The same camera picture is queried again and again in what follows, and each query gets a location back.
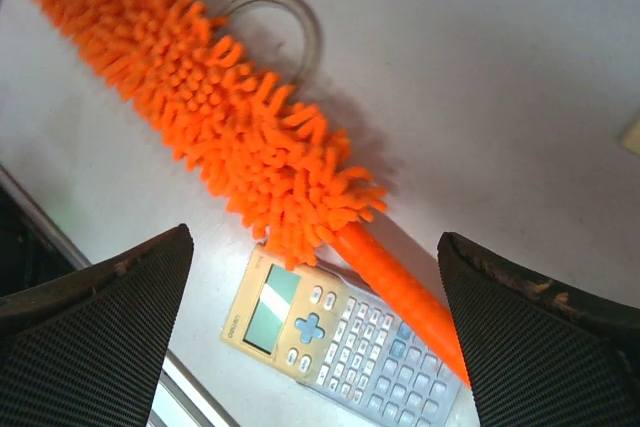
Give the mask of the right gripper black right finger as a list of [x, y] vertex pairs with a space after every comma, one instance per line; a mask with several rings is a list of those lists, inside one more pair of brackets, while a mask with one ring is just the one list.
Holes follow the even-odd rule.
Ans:
[[638, 309], [454, 232], [438, 264], [481, 425], [638, 425]]

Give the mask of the orange microfiber duster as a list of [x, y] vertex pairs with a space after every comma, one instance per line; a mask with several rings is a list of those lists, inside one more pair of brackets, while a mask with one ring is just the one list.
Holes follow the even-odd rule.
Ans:
[[297, 82], [261, 70], [198, 0], [35, 0], [79, 56], [287, 267], [331, 246], [462, 380], [449, 310], [366, 229], [385, 189]]

